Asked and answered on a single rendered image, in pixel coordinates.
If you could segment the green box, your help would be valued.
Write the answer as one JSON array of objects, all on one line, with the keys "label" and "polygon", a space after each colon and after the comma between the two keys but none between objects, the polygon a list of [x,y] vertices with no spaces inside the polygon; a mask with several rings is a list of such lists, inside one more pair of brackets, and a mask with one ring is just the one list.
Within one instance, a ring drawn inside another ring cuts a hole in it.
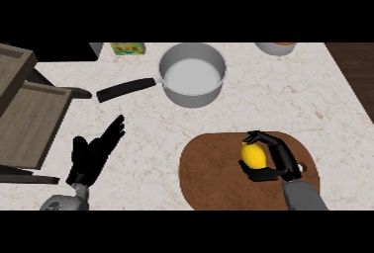
[{"label": "green box", "polygon": [[115,55],[137,55],[143,54],[146,51],[142,42],[112,42],[111,48]]}]

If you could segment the yellow lemon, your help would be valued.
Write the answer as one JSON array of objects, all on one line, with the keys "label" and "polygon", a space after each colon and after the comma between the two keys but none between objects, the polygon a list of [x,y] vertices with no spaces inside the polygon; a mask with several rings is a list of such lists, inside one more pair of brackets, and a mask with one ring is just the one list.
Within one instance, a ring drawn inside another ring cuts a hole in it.
[{"label": "yellow lemon", "polygon": [[266,167],[266,153],[259,144],[242,143],[241,158],[251,169],[262,169]]}]

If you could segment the grey wooden cabinet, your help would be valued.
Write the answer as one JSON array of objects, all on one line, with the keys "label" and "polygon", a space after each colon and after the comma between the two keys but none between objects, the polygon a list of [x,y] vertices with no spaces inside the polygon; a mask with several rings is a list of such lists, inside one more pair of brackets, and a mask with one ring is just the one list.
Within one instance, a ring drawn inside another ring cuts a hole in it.
[{"label": "grey wooden cabinet", "polygon": [[31,50],[0,43],[0,116],[37,65]]}]

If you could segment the grey cup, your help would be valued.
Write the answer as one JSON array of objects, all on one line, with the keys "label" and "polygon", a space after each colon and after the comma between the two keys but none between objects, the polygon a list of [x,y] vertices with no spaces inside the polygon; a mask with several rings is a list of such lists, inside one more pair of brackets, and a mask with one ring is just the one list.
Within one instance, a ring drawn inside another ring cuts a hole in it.
[{"label": "grey cup", "polygon": [[257,42],[259,49],[269,55],[284,56],[294,50],[294,42]]}]

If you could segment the brown wooden cutting board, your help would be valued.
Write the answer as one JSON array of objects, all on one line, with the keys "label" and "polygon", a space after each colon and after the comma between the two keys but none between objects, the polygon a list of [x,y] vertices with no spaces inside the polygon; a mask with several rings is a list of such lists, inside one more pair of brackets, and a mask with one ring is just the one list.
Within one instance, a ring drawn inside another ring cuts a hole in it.
[{"label": "brown wooden cutting board", "polygon": [[[319,177],[312,155],[288,134],[268,131],[291,149],[303,166],[303,178],[319,194]],[[201,210],[285,211],[284,180],[253,182],[242,172],[245,132],[204,133],[186,144],[180,157],[180,188],[189,206]]]}]

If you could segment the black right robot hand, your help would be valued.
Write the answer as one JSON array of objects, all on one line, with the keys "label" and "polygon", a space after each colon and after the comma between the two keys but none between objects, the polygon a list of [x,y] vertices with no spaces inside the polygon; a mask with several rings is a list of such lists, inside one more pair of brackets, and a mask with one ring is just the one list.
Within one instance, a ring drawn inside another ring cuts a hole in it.
[{"label": "black right robot hand", "polygon": [[253,182],[276,181],[278,178],[282,178],[287,182],[299,180],[302,178],[302,171],[297,159],[284,141],[259,130],[248,131],[248,134],[250,136],[244,139],[244,143],[254,144],[257,141],[263,142],[268,145],[275,164],[273,168],[254,169],[239,160],[238,163],[248,179]]}]

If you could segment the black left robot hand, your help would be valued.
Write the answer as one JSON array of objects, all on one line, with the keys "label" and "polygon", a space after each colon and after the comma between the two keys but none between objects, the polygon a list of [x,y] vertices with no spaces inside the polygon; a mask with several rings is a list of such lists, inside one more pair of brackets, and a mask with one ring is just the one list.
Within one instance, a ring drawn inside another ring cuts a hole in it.
[{"label": "black left robot hand", "polygon": [[124,116],[120,115],[100,137],[87,142],[83,136],[72,139],[71,169],[65,182],[90,187],[99,177],[108,156],[124,136]]}]

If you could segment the black appliance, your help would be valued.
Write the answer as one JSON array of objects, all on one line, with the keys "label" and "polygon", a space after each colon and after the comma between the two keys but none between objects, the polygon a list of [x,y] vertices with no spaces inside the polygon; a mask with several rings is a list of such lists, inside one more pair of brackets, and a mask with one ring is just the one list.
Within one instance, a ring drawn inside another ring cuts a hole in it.
[{"label": "black appliance", "polygon": [[31,50],[38,62],[96,61],[102,42],[6,42],[7,45]]}]

